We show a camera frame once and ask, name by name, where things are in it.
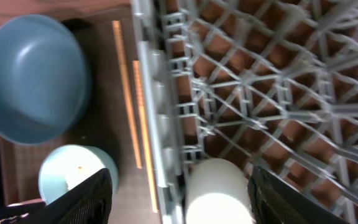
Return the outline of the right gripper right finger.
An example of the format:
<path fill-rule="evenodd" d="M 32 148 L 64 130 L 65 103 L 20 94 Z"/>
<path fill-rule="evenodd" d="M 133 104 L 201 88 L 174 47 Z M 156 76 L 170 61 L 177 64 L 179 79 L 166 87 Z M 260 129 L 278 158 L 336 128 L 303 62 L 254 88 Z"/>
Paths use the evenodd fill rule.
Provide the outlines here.
<path fill-rule="evenodd" d="M 253 168 L 247 190 L 258 224 L 346 224 L 260 166 Z"/>

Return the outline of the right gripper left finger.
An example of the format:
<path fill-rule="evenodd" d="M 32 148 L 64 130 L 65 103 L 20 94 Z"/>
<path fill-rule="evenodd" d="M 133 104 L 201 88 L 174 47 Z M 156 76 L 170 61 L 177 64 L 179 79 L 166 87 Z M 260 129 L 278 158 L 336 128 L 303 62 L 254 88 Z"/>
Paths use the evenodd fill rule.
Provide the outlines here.
<path fill-rule="evenodd" d="M 103 168 L 51 204 L 26 218 L 33 224 L 107 224 L 112 206 L 112 180 Z"/>

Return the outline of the light blue bowl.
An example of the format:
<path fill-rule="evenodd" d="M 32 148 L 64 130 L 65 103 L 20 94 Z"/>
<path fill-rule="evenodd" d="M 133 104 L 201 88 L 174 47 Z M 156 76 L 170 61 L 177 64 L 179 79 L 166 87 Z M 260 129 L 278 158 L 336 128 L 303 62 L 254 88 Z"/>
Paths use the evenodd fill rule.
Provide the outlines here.
<path fill-rule="evenodd" d="M 50 204 L 103 168 L 109 170 L 112 191 L 115 192 L 119 186 L 119 173 L 110 155 L 94 146 L 60 146 L 47 156 L 40 167 L 40 196 Z"/>

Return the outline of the white cup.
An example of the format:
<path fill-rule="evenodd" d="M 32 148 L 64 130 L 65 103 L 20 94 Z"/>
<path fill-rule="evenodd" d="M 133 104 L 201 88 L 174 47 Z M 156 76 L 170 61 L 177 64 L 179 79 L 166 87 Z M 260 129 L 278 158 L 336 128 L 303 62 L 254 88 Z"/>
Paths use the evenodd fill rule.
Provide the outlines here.
<path fill-rule="evenodd" d="M 253 224 L 248 180 L 224 159 L 200 162 L 190 175 L 186 193 L 187 224 Z"/>

